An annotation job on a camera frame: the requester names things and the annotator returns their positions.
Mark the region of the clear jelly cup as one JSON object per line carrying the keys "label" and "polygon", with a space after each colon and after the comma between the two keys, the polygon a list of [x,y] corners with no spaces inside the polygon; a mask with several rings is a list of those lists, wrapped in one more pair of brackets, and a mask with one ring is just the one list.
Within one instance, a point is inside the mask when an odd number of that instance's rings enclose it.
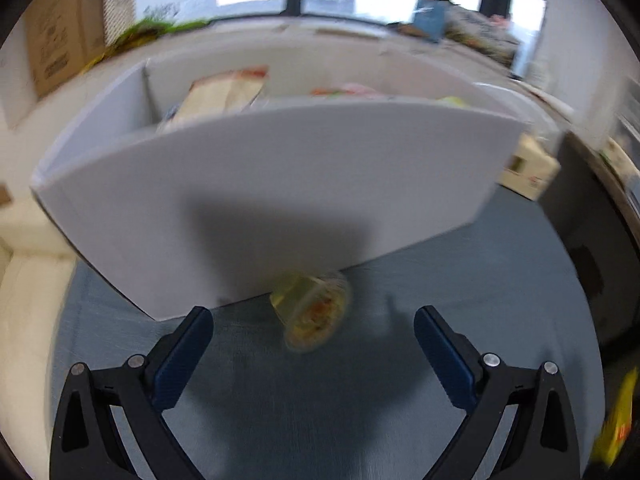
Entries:
{"label": "clear jelly cup", "polygon": [[307,353],[325,344],[341,326],[352,300],[352,289],[340,272],[285,274],[269,301],[283,325],[288,350]]}

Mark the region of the yellow cake packet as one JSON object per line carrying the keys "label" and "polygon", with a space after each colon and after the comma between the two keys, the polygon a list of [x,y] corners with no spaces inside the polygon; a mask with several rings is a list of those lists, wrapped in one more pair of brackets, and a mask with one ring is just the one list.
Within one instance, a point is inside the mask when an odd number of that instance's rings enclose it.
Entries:
{"label": "yellow cake packet", "polygon": [[623,448],[632,427],[632,404],[639,370],[634,367],[623,378],[612,406],[593,442],[590,460],[610,468]]}

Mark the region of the cream sofa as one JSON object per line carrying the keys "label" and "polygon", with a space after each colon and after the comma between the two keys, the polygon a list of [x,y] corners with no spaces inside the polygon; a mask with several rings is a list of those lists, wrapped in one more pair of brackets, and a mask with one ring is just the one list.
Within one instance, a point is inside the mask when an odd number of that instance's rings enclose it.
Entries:
{"label": "cream sofa", "polygon": [[51,354],[75,266],[33,198],[1,208],[1,432],[34,478],[48,475]]}

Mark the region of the dark wooden side table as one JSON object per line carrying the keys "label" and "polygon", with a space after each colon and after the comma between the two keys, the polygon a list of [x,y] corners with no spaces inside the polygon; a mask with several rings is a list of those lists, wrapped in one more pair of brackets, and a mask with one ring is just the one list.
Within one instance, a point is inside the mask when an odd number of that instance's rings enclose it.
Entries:
{"label": "dark wooden side table", "polygon": [[639,324],[639,220],[603,158],[565,133],[539,200],[574,264],[600,344]]}

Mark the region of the tissue pack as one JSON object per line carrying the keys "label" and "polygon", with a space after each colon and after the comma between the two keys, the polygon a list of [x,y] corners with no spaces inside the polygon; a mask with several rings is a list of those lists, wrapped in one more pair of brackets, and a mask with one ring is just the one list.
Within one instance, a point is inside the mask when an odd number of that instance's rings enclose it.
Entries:
{"label": "tissue pack", "polygon": [[544,147],[527,133],[503,169],[498,183],[518,195],[536,202],[546,192],[561,166]]}

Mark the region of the white cardboard box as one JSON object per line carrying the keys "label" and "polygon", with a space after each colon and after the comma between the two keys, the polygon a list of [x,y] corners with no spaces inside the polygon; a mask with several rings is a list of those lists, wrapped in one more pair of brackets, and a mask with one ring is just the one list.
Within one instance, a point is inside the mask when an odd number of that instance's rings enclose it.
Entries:
{"label": "white cardboard box", "polygon": [[[262,65],[244,110],[166,120],[193,81]],[[310,95],[349,82],[387,98]],[[397,48],[239,41],[120,75],[54,141],[32,192],[81,258],[163,321],[473,221],[524,129],[483,87]]]}

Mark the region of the orange white snack packet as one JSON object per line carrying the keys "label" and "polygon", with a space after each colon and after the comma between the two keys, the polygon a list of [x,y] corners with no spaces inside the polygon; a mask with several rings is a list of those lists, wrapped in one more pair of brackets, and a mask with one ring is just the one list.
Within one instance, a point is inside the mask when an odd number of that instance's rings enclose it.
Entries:
{"label": "orange white snack packet", "polygon": [[341,84],[337,87],[321,87],[314,88],[310,92],[311,96],[318,96],[319,98],[358,98],[358,99],[386,99],[385,93],[379,92],[364,84],[354,84],[349,82],[348,84]]}

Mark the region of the green snack packets on sill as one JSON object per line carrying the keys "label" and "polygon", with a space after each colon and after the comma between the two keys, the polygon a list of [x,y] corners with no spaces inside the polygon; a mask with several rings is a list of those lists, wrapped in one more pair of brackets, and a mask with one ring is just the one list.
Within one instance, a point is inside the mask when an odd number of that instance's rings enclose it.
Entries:
{"label": "green snack packets on sill", "polygon": [[134,24],[122,32],[111,44],[104,48],[103,52],[87,63],[80,72],[82,74],[92,70],[111,58],[127,53],[146,44],[152,44],[165,36],[193,32],[213,24],[213,20],[195,20],[184,23],[173,23],[165,21],[151,20],[145,18],[141,22]]}

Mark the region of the brown cardboard box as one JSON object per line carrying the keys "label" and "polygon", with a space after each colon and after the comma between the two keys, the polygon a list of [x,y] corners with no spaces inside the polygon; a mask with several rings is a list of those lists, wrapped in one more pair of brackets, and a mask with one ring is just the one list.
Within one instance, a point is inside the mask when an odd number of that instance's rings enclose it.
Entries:
{"label": "brown cardboard box", "polygon": [[25,26],[40,98],[75,77],[105,48],[103,0],[34,0]]}

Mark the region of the blue illustrated gift box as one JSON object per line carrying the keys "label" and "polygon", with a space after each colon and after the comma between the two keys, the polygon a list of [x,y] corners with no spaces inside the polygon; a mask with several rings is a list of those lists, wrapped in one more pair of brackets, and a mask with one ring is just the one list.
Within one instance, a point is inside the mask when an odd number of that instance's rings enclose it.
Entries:
{"label": "blue illustrated gift box", "polygon": [[416,0],[411,24],[433,44],[446,38],[506,67],[512,66],[521,44],[501,16],[488,18],[450,0]]}

